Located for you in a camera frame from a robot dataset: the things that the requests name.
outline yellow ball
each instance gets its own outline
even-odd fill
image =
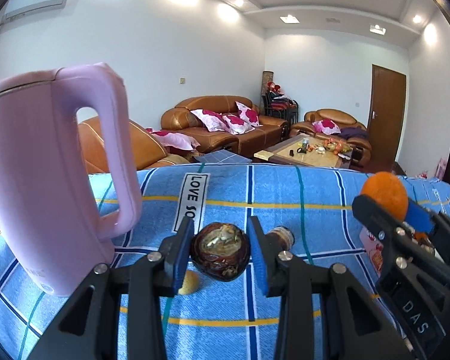
[[[407,190],[399,178],[389,172],[378,172],[363,184],[360,195],[370,196],[393,217],[402,222],[408,210]]]
[[[191,271],[187,269],[185,271],[185,278],[183,279],[183,285],[178,290],[180,295],[189,295],[193,294],[196,290],[198,290],[200,281],[198,279],[198,274],[195,271]]]

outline pink and white pillow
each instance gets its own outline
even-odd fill
[[[222,118],[222,115],[217,112],[209,111],[207,109],[196,109],[191,111],[193,115],[198,117],[200,121],[205,125],[209,132],[213,131],[228,131],[227,124]]]
[[[322,132],[325,135],[340,134],[340,128],[331,119],[323,119],[312,123],[315,132]]]
[[[154,131],[153,128],[146,129],[159,141],[164,147],[175,147],[176,149],[192,151],[200,146],[198,141],[188,135],[179,132]]]
[[[240,119],[250,124],[253,127],[260,127],[260,123],[258,122],[258,114],[255,110],[248,108],[245,104],[235,102],[238,107],[238,116]]]
[[[228,125],[228,131],[232,135],[245,134],[246,132],[255,130],[245,120],[240,119],[235,115],[222,115],[223,120]]]

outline pink electric kettle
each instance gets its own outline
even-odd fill
[[[80,149],[76,113],[100,117],[120,209],[100,217]],[[127,94],[106,64],[36,71],[0,81],[0,230],[32,280],[68,296],[111,238],[138,221],[142,198],[128,132]]]

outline wooden floor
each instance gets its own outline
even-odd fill
[[[371,159],[370,162],[362,168],[352,165],[350,166],[350,169],[354,169],[362,173],[392,172],[396,175],[405,176],[405,172],[396,162],[385,163],[373,159]]]

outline air conditioner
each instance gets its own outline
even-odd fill
[[[60,9],[66,2],[67,0],[9,0],[1,23],[45,10]]]

